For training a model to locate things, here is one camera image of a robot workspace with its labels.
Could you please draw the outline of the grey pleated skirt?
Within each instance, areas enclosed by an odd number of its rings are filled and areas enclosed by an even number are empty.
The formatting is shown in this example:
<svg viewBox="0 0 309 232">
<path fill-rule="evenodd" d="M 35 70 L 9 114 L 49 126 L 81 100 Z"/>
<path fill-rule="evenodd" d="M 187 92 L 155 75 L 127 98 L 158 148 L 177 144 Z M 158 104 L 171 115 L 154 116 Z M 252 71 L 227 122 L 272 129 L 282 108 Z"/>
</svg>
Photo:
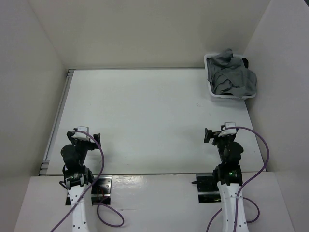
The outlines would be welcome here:
<svg viewBox="0 0 309 232">
<path fill-rule="evenodd" d="M 242 62 L 243 56 L 227 49 L 207 59 L 208 81 L 216 95 L 234 95 L 238 98 L 257 92 L 257 76 Z"/>
</svg>

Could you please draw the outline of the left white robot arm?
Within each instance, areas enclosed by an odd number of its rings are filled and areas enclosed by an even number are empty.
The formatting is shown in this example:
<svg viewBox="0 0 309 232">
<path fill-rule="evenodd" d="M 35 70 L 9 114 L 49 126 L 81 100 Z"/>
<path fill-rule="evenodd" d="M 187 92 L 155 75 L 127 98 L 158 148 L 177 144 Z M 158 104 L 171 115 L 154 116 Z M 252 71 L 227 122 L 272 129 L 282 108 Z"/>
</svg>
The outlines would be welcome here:
<svg viewBox="0 0 309 232">
<path fill-rule="evenodd" d="M 64 161 L 64 184 L 68 190 L 72 208 L 73 232 L 96 232 L 95 213 L 92 210 L 91 192 L 96 188 L 95 178 L 84 165 L 89 150 L 97 149 L 100 135 L 89 137 L 89 128 L 78 126 L 67 132 L 70 144 L 60 154 Z"/>
</svg>

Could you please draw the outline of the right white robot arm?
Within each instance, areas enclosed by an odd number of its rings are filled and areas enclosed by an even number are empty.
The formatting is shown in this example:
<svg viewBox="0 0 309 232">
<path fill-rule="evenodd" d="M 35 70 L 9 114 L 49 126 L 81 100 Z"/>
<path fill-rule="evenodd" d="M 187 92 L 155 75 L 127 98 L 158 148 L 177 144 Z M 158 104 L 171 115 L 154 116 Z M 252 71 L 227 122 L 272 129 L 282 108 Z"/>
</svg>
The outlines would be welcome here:
<svg viewBox="0 0 309 232">
<path fill-rule="evenodd" d="M 248 226 L 244 213 L 242 191 L 242 173 L 240 168 L 243 147 L 235 142 L 237 129 L 220 131 L 205 129 L 204 142 L 217 147 L 221 163 L 213 170 L 211 184 L 219 190 L 221 212 L 223 213 L 224 232 L 247 232 Z"/>
</svg>

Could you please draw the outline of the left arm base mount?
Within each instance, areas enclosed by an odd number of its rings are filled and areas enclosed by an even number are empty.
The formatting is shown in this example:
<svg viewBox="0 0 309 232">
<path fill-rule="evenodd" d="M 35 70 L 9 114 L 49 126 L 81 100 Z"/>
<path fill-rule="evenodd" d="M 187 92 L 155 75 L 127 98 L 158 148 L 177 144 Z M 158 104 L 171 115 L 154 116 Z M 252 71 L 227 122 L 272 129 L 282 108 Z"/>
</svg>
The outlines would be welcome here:
<svg viewBox="0 0 309 232">
<path fill-rule="evenodd" d="M 69 190 L 72 190 L 73 187 L 79 189 L 81 193 L 77 193 L 74 196 L 79 198 L 85 189 L 91 185 L 91 182 L 95 178 L 86 178 L 80 177 L 79 179 L 59 181 L 59 184 L 67 190 L 67 198 L 65 205 L 71 205 L 72 200 L 70 199 Z M 91 203 L 95 205 L 96 203 L 103 203 L 109 205 L 111 203 L 111 191 L 112 191 L 112 177 L 103 176 L 100 177 L 96 183 L 87 191 L 88 196 L 91 196 Z"/>
</svg>

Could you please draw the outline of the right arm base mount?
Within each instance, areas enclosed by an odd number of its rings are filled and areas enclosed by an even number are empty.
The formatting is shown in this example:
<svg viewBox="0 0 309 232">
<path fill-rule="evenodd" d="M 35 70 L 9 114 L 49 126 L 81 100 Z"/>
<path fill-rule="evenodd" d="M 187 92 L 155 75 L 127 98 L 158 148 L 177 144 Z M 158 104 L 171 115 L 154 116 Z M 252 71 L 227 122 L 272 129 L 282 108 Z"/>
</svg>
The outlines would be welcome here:
<svg viewBox="0 0 309 232">
<path fill-rule="evenodd" d="M 219 203 L 221 201 L 220 192 L 212 175 L 197 174 L 192 184 L 197 187 L 199 203 Z"/>
</svg>

